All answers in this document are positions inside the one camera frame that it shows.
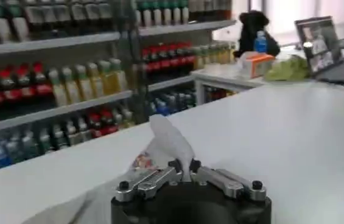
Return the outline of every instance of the black stuffed toy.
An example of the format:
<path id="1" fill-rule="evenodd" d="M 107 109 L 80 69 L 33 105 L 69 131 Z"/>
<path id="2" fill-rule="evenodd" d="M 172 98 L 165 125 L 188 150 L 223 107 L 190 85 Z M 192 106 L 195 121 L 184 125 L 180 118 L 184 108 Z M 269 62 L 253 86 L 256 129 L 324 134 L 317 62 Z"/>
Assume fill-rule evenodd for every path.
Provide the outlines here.
<path id="1" fill-rule="evenodd" d="M 239 39 L 239 50 L 234 52 L 234 57 L 239 58 L 246 51 L 254 51 L 254 41 L 257 37 L 257 31 L 265 30 L 269 24 L 269 19 L 259 11 L 252 10 L 247 13 L 241 13 L 239 20 L 243 24 Z M 265 31 L 267 39 L 267 54 L 277 56 L 280 53 L 279 44 L 273 37 Z"/>

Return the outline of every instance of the white table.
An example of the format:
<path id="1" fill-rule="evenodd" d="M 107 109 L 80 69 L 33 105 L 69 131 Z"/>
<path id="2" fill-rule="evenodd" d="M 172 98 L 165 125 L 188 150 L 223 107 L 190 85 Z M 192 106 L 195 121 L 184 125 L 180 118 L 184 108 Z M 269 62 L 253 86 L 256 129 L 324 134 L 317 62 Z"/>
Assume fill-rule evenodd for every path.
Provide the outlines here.
<path id="1" fill-rule="evenodd" d="M 344 223 L 343 88 L 266 85 L 169 119 L 203 164 L 262 180 L 275 223 Z M 28 224 L 50 206 L 110 188 L 152 136 L 143 124 L 0 170 L 0 223 Z M 67 224 L 54 221 L 44 223 Z"/>
<path id="2" fill-rule="evenodd" d="M 303 51 L 297 51 L 294 46 L 284 47 L 281 49 L 277 59 L 288 59 L 291 55 L 305 57 Z M 266 82 L 260 78 L 245 79 L 239 77 L 236 73 L 236 65 L 221 65 L 218 69 L 201 69 L 191 72 L 194 77 L 196 101 L 198 105 L 205 103 L 204 86 L 227 89 L 230 91 L 242 92 L 248 89 L 256 88 L 262 85 L 284 85 L 287 82 Z"/>

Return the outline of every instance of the store shelf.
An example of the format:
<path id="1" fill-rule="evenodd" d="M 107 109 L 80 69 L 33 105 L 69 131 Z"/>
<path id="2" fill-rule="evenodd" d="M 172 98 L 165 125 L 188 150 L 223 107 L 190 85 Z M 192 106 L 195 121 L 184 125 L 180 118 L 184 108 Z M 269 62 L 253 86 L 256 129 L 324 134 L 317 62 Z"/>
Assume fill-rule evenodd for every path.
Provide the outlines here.
<path id="1" fill-rule="evenodd" d="M 171 87 L 171 86 L 175 86 L 175 85 L 180 85 L 180 84 L 183 84 L 183 83 L 191 82 L 193 80 L 194 80 L 193 76 L 188 75 L 188 76 L 184 76 L 184 77 L 181 77 L 181 78 L 168 80 L 168 81 L 165 81 L 165 82 L 159 82 L 159 83 L 156 83 L 156 84 L 149 85 L 149 91 L 152 92 L 152 91 L 156 91 L 156 90 L 159 90 L 159 89 L 164 89 L 164 88 L 168 88 L 168 87 Z"/>
<path id="2" fill-rule="evenodd" d="M 132 91 L 124 91 L 124 92 L 113 94 L 110 96 L 105 96 L 98 99 L 89 100 L 86 102 L 76 103 L 76 104 L 68 105 L 65 107 L 58 107 L 58 108 L 54 108 L 50 110 L 27 114 L 24 116 L 14 117 L 12 119 L 0 121 L 0 130 L 10 128 L 10 127 L 16 127 L 18 125 L 31 123 L 31 122 L 39 121 L 42 119 L 78 111 L 78 110 L 95 107 L 101 104 L 114 102 L 117 100 L 126 99 L 126 98 L 131 97 L 131 95 L 132 95 Z"/>
<path id="3" fill-rule="evenodd" d="M 51 49 L 56 47 L 68 47 L 81 44 L 102 43 L 107 41 L 118 40 L 120 34 L 118 32 L 100 33 L 93 35 L 85 35 L 78 37 L 55 38 L 50 40 L 36 40 L 20 43 L 0 44 L 0 54 L 13 52 L 33 51 L 40 49 Z"/>
<path id="4" fill-rule="evenodd" d="M 185 24 L 177 26 L 155 26 L 145 29 L 140 29 L 139 34 L 142 37 L 153 36 L 166 33 L 179 33 L 187 32 L 193 30 L 206 30 L 206 29 L 219 29 L 226 26 L 231 26 L 235 24 L 235 20 L 224 20 L 216 22 L 207 22 L 207 23 L 194 23 L 194 24 Z"/>

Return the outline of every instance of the laptop screen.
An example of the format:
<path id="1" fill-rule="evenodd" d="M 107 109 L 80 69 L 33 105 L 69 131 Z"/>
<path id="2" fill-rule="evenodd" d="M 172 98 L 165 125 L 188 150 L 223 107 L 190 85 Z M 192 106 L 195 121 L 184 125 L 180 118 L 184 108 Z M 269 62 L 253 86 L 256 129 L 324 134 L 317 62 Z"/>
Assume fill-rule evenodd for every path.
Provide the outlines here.
<path id="1" fill-rule="evenodd" d="M 312 75 L 343 62 L 331 16 L 295 22 Z"/>

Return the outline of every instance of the laptop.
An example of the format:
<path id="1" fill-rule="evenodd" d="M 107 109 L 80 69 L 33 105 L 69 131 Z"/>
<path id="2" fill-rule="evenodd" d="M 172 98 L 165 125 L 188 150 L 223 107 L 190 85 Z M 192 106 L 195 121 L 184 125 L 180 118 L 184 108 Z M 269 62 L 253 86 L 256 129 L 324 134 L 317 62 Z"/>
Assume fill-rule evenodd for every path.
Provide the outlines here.
<path id="1" fill-rule="evenodd" d="M 344 58 L 331 16 L 295 21 L 312 77 L 344 85 Z"/>

